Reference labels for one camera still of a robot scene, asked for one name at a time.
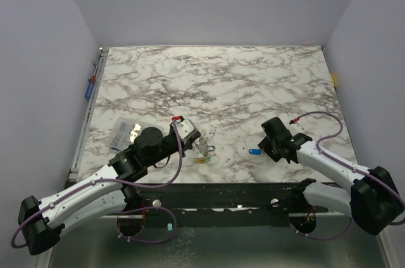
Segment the blue tag key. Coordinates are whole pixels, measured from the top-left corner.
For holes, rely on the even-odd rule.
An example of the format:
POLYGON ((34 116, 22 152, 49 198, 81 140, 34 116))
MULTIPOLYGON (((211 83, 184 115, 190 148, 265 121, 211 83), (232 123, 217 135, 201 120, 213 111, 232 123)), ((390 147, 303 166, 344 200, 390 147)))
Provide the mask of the blue tag key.
POLYGON ((249 154, 251 155, 260 155, 261 154, 261 150, 260 149, 255 149, 255 148, 250 148, 248 150, 249 154))

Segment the yellow tag key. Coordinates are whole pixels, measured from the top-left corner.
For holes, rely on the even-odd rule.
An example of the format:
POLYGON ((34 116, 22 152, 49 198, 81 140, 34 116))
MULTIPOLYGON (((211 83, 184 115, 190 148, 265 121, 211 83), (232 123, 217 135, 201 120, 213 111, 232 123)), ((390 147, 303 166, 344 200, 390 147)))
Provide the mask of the yellow tag key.
POLYGON ((205 158, 195 158, 194 163, 196 163, 196 164, 206 163, 206 159, 205 158))

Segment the clear plastic parts box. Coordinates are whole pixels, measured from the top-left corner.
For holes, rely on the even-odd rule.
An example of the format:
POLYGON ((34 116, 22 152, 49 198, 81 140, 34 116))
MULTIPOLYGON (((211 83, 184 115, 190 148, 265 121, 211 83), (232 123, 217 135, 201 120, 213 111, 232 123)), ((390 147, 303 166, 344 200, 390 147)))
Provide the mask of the clear plastic parts box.
POLYGON ((122 151, 131 145, 143 129, 148 126, 145 122, 126 117, 119 117, 112 128, 107 140, 107 147, 113 151, 122 151))

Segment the blue red wall clamp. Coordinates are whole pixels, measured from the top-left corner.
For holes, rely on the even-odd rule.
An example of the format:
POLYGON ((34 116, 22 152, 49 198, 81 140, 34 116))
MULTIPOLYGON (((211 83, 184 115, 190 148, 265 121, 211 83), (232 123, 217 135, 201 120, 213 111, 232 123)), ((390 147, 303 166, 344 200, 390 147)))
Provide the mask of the blue red wall clamp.
POLYGON ((94 71, 92 73, 92 75, 89 77, 88 79, 88 84, 87 84, 87 89, 85 91, 85 96, 84 98, 86 100, 90 100, 95 82, 96 82, 96 74, 97 74, 97 68, 98 68, 98 63, 96 61, 92 62, 93 66, 94 66, 94 71))

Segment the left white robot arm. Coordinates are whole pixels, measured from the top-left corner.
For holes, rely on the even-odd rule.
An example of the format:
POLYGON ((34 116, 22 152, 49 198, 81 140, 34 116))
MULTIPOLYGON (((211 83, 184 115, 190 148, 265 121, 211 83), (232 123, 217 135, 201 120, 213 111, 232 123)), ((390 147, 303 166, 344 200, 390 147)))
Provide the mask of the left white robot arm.
POLYGON ((115 212, 132 214, 140 205, 138 180, 147 175, 149 167, 185 151, 201 133, 188 119, 174 120, 167 136, 156 127, 147 127, 123 151, 88 178, 55 193, 37 199, 25 198, 18 213, 15 239, 22 234, 22 248, 38 255, 56 245, 67 230, 89 219, 115 212))

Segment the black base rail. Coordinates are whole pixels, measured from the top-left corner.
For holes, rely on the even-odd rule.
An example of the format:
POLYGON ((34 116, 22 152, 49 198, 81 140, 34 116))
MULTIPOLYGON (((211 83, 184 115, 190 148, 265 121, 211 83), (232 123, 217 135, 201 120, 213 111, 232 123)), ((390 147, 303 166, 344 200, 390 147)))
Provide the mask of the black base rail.
POLYGON ((125 210, 140 209, 146 227, 163 227, 170 216, 151 208, 158 200, 178 227, 288 227, 289 216, 311 210, 302 183, 171 184, 163 188, 129 187, 125 210))

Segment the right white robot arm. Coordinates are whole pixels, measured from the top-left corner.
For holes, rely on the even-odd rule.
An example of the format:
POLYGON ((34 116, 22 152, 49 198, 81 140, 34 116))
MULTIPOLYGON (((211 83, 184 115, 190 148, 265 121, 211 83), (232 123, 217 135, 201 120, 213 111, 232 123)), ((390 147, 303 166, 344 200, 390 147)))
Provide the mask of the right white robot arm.
POLYGON ((333 181, 333 185, 306 179, 294 188, 292 207, 304 212, 323 207, 344 214, 363 231, 377 235, 387 226, 399 225, 404 213, 401 198, 389 171, 351 163, 322 148, 319 141, 295 134, 278 118, 261 125, 265 137, 258 144, 274 162, 281 159, 309 167, 333 181))

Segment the steel key organizer plate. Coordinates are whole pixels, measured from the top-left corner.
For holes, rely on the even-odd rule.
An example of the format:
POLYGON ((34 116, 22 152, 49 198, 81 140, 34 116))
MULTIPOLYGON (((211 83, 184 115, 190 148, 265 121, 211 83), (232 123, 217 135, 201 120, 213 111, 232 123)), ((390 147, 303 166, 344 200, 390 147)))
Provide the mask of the steel key organizer plate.
POLYGON ((196 148, 203 157, 207 157, 212 151, 208 151, 208 142, 205 137, 200 137, 196 143, 196 148))

